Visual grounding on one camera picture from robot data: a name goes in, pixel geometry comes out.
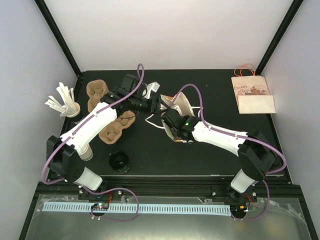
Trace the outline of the brown paper takeout bag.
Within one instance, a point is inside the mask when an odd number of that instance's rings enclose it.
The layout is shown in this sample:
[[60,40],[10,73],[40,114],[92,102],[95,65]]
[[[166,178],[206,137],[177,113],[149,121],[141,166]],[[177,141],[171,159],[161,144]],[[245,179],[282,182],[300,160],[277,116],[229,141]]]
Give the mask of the brown paper takeout bag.
[[[198,110],[201,109],[200,106],[192,106],[190,104],[188,98],[186,97],[186,95],[182,92],[177,95],[177,99],[175,100],[175,102],[173,103],[171,108],[174,110],[177,110],[180,116],[187,115],[187,116],[193,116],[193,117],[195,116],[194,109],[198,109]],[[174,134],[171,133],[170,128],[167,125],[165,125],[164,123],[162,123],[162,126],[160,126],[160,125],[156,125],[155,123],[149,121],[149,119],[153,116],[154,115],[151,114],[144,121],[147,122],[148,124],[158,128],[158,129],[164,130],[165,133],[167,134],[167,136],[171,140],[173,140],[174,142],[186,143],[185,140],[178,138],[177,136],[174,136]]]

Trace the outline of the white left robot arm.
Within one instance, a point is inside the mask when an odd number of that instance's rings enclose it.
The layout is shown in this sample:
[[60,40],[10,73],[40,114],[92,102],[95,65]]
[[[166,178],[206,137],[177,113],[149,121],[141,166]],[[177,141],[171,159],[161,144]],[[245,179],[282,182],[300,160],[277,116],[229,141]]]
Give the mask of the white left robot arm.
[[155,96],[158,82],[143,83],[143,76],[127,74],[119,87],[107,92],[96,107],[75,127],[60,137],[47,140],[47,161],[43,170],[60,176],[59,181],[75,183],[89,189],[97,200],[108,192],[103,179],[85,166],[93,157],[90,142],[126,111],[156,114],[161,108],[160,97]]

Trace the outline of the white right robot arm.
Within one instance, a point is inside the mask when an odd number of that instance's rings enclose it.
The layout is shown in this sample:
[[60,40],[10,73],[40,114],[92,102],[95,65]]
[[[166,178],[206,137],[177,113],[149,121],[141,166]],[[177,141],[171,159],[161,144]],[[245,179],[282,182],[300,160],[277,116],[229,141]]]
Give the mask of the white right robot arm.
[[286,167],[283,154],[270,145],[259,130],[229,130],[211,125],[197,116],[182,115],[172,108],[161,115],[161,122],[174,141],[210,144],[238,158],[240,170],[227,189],[228,198],[234,202],[240,201],[249,187]]

